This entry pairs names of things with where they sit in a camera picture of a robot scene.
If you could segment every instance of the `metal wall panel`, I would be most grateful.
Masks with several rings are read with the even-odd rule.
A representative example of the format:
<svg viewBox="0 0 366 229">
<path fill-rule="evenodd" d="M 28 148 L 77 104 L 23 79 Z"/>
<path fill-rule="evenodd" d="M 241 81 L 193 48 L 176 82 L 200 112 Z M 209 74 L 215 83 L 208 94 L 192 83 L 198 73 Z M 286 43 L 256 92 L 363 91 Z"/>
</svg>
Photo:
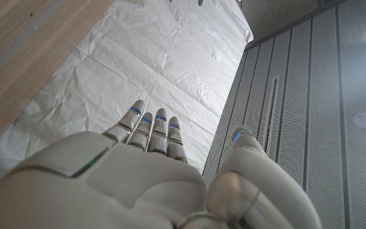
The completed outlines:
<svg viewBox="0 0 366 229">
<path fill-rule="evenodd" d="M 278 164 L 300 185 L 303 179 L 310 20 L 292 29 Z"/>
<path fill-rule="evenodd" d="M 366 112 L 366 1 L 339 5 L 339 39 L 351 228 L 366 228 L 366 128 L 352 119 Z"/>
<path fill-rule="evenodd" d="M 231 152 L 232 140 L 231 140 L 231 132 L 237 125 L 242 125 L 245 110 L 248 104 L 248 96 L 251 89 L 252 79 L 254 78 L 255 65 L 258 57 L 258 48 L 253 48 L 248 51 L 247 61 L 245 62 L 245 67 L 242 73 L 240 86 L 238 87 L 238 93 L 236 96 L 233 115 L 229 122 L 228 133 L 226 136 L 226 140 L 224 143 L 224 149 L 222 150 L 220 163 L 224 161 L 224 159 Z"/>
<path fill-rule="evenodd" d="M 203 178 L 207 184 L 211 183 L 211 180 L 214 178 L 214 175 L 217 172 L 220 163 L 220 156 L 222 153 L 222 148 L 224 147 L 224 140 L 226 138 L 229 121 L 233 112 L 236 94 L 238 91 L 238 85 L 240 84 L 242 70 L 244 68 L 245 59 L 247 58 L 247 53 L 248 52 L 244 52 L 244 54 L 242 55 L 240 65 L 238 66 L 233 85 L 231 86 L 231 89 L 229 91 L 226 105 L 222 110 L 220 122 L 217 126 L 217 130 L 215 131 L 213 143 L 211 145 L 210 152 L 208 153 L 207 161 L 204 166 Z"/>
<path fill-rule="evenodd" d="M 279 123 L 280 123 L 280 113 L 281 113 L 281 105 L 283 98 L 283 87 L 285 85 L 285 74 L 286 74 L 286 65 L 287 65 L 287 56 L 288 56 L 288 48 L 289 48 L 289 40 L 290 40 L 290 31 L 284 32 L 275 38 L 273 53 L 272 53 L 272 61 L 271 68 L 269 69 L 269 78 L 268 78 L 268 87 L 266 88 L 266 96 L 263 105 L 262 119 L 261 125 L 259 127 L 259 136 L 258 141 L 264 147 L 264 141 L 268 144 L 268 149 L 266 150 L 266 154 L 272 159 L 275 160 L 276 156 L 276 147 L 277 147 L 277 138 L 279 132 Z M 269 116 L 270 107 L 269 97 L 271 94 L 272 79 L 276 76 L 279 76 L 279 84 L 278 84 L 278 96 L 276 100 L 276 109 L 274 109 L 274 113 L 271 115 L 272 130 L 271 135 L 269 135 L 269 127 L 267 123 L 266 116 Z"/>
<path fill-rule="evenodd" d="M 313 19 L 306 193 L 324 228 L 345 228 L 336 9 Z"/>
<path fill-rule="evenodd" d="M 272 48 L 273 39 L 261 44 L 254 73 L 254 80 L 249 94 L 244 126 L 249 128 L 254 134 L 257 133 L 259 128 L 259 120 L 261 118 L 262 103 L 264 102 L 266 79 L 268 78 Z"/>
</svg>

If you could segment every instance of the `white plastic sheet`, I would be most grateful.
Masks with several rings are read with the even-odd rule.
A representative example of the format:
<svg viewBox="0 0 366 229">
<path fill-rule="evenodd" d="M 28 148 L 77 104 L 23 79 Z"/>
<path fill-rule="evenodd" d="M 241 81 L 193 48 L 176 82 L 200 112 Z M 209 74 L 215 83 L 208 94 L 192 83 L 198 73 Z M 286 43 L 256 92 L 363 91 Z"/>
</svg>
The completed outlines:
<svg viewBox="0 0 366 229">
<path fill-rule="evenodd" d="M 63 137 L 103 132 L 137 99 L 179 118 L 201 172 L 252 39 L 234 0 L 115 1 L 0 138 L 0 177 Z"/>
</svg>

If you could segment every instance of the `blue led light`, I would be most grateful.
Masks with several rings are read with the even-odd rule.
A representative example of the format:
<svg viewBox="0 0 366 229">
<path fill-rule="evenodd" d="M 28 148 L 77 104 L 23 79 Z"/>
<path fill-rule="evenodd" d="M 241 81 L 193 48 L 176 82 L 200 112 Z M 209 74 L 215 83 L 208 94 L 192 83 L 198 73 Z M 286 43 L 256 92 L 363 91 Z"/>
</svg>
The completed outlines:
<svg viewBox="0 0 366 229">
<path fill-rule="evenodd" d="M 147 121 L 147 122 L 149 122 L 149 123 L 152 123 L 152 121 L 151 121 L 151 120 L 147 120 L 146 118 L 143 118 L 143 119 L 142 119 L 142 121 Z"/>
<path fill-rule="evenodd" d="M 238 136 L 240 136 L 240 134 L 241 134 L 241 131 L 238 132 L 238 134 L 235 136 L 234 141 L 238 138 Z"/>
<path fill-rule="evenodd" d="M 168 129 L 169 129 L 170 127 L 176 127 L 176 128 L 178 128 L 178 129 L 180 130 L 180 126 L 175 125 L 175 124 L 169 124 Z"/>
</svg>

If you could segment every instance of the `robotic hand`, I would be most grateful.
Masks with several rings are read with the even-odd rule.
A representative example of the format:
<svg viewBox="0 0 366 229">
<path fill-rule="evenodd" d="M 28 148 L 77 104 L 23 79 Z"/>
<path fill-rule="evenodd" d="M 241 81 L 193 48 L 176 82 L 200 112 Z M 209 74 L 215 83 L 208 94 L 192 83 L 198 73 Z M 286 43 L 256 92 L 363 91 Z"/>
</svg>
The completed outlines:
<svg viewBox="0 0 366 229">
<path fill-rule="evenodd" d="M 187 164 L 178 119 L 143 110 L 137 101 L 103 134 L 71 135 L 13 169 L 0 182 L 0 228 L 321 228 L 250 131 L 234 130 L 208 189 Z"/>
</svg>

